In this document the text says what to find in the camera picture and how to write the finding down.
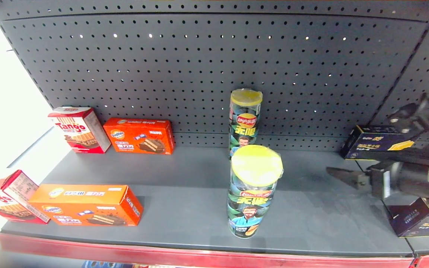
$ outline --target ovaltine wafer box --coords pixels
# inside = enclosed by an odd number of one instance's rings
[[[0,178],[0,215],[10,221],[46,224],[49,217],[28,203],[38,189],[36,183],[21,170],[5,173]]]
[[[143,212],[127,185],[43,184],[29,203],[72,226],[136,226]]]
[[[104,129],[116,151],[172,154],[175,148],[168,120],[111,118]]]
[[[76,153],[103,154],[110,141],[90,107],[59,107],[48,116]]]

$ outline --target chip canister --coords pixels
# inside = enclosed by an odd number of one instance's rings
[[[271,205],[283,173],[281,156],[259,145],[243,146],[231,158],[228,223],[242,239],[252,237]]]
[[[229,156],[257,137],[263,94],[250,88],[233,90],[229,104]]]

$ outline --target orange box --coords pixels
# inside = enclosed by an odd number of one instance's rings
[[[72,226],[137,226],[143,212],[127,185],[43,184],[29,203]]]
[[[116,151],[141,154],[172,154],[173,131],[168,120],[111,118],[105,132]]]

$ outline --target cardboard box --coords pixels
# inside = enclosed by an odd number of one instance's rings
[[[390,224],[400,237],[429,236],[429,204],[418,198],[410,205],[388,206]]]
[[[143,207],[127,185],[43,184],[29,203],[61,225],[136,226]]]
[[[104,129],[116,151],[172,154],[175,148],[168,120],[111,118]]]
[[[76,153],[103,154],[110,146],[99,119],[90,107],[58,107],[48,117]]]
[[[350,133],[340,155],[344,159],[371,160],[365,151],[398,151],[411,147],[415,141],[404,138],[394,127],[357,125]]]
[[[28,203],[38,186],[22,170],[0,178],[0,215],[15,222],[46,224],[49,217]]]

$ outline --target lower shelf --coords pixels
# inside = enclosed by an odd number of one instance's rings
[[[128,184],[145,208],[138,227],[8,223],[1,232],[58,243],[121,247],[349,258],[412,256],[406,240],[393,233],[379,200],[359,194],[325,172],[326,166],[359,170],[355,161],[326,152],[279,153],[284,175],[269,212],[251,239],[238,239],[228,229],[228,151],[194,147],[179,147],[172,156],[116,153],[113,149],[106,154],[71,152],[43,181]]]

